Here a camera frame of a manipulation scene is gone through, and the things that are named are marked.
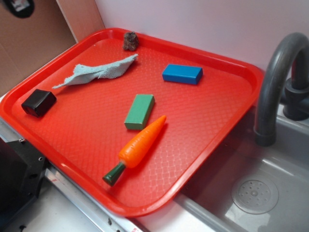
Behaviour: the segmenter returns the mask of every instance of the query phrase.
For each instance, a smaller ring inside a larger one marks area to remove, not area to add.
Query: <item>white wall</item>
[[[266,69],[291,32],[309,36],[309,0],[96,0],[118,27]]]

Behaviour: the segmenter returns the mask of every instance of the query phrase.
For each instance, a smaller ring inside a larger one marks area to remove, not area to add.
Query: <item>black block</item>
[[[42,117],[56,101],[52,92],[36,89],[21,106],[27,114]]]

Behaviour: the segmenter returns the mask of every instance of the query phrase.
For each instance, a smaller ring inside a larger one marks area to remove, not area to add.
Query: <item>gray faucet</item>
[[[291,78],[286,80],[290,69]],[[275,143],[280,100],[287,118],[296,121],[308,118],[308,96],[309,40],[302,33],[292,33],[280,42],[265,73],[255,114],[256,143],[260,146]]]

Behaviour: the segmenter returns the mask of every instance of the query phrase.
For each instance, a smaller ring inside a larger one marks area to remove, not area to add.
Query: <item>green block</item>
[[[142,130],[145,128],[155,98],[150,94],[136,95],[129,113],[126,116],[125,126],[129,130]]]

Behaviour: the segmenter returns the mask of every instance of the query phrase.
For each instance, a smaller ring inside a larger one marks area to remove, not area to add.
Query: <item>tray rim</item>
[[[76,57],[78,54],[82,53],[84,49],[87,49],[91,45],[95,44],[98,41],[108,38],[118,38],[123,36],[124,33],[128,32],[125,29],[119,28],[110,28],[110,29],[103,29],[97,31],[79,43],[75,44],[71,48],[69,48],[64,53],[60,54],[58,57],[44,65],[42,68],[37,70],[35,73],[30,75],[27,79],[22,81],[20,84],[15,86],[11,91],[9,91],[0,102],[0,116],[9,124],[11,125],[18,133],[20,133],[26,139],[31,138],[29,141],[34,145],[40,144],[38,147],[39,150],[46,151],[49,149],[53,149],[48,143],[45,141],[38,140],[31,136],[31,132],[27,130],[23,125],[19,123],[19,121],[10,115],[10,106],[12,103],[18,99],[17,96],[23,96],[27,91],[29,91],[33,86],[36,86],[41,78],[40,76],[44,74],[45,76],[51,75],[54,70],[64,66],[70,58]],[[218,146],[218,144],[223,140],[223,138],[227,135],[226,132],[230,132],[232,128],[238,123],[238,121],[242,118],[242,116],[250,109],[250,107],[255,103],[260,86],[262,83],[264,72],[243,61],[239,61],[236,59],[224,57],[221,55],[217,55],[214,53],[210,53],[207,51],[202,51],[196,48],[191,48],[185,45],[165,41],[162,39],[158,39],[155,37],[151,37],[148,35],[143,35],[137,33],[140,44],[146,45],[147,48],[151,48],[154,50],[158,49],[160,46],[160,50],[162,48],[173,48],[173,52],[169,54],[177,55],[177,57],[188,59],[186,56],[195,56],[195,62],[199,62],[199,60],[205,62],[205,59],[209,59],[209,61],[220,63],[220,68],[216,68],[219,70],[224,70],[232,68],[232,74],[238,75],[243,77],[244,75],[248,75],[250,78],[246,78],[246,80],[252,86],[252,93],[250,97],[246,100],[246,103],[240,107],[236,113],[229,119],[234,123],[227,123],[225,126],[220,130],[220,132],[213,138],[213,140],[207,145],[207,147],[202,151],[202,153],[194,160],[194,162],[184,171],[184,173],[180,176],[180,178],[174,183],[173,186],[158,200],[154,203],[149,203],[144,206],[140,207],[129,207],[126,205],[120,205],[116,198],[111,196],[108,193],[102,193],[96,189],[97,183],[94,181],[92,183],[86,183],[81,188],[83,188],[86,192],[91,192],[91,196],[98,200],[101,204],[103,204],[108,209],[112,210],[113,212],[123,215],[125,217],[138,217],[144,216],[146,214],[152,213],[153,211],[159,209],[160,207],[164,206],[167,202],[172,200],[172,198],[179,192],[181,187],[188,181],[188,179],[195,173],[195,171],[199,168],[199,166],[207,159],[210,153]],[[23,92],[18,92],[19,88],[23,87]],[[84,178],[81,174],[74,171],[72,168],[67,167],[63,162],[53,162],[53,164],[59,168],[65,175],[71,178],[76,184],[80,183]]]

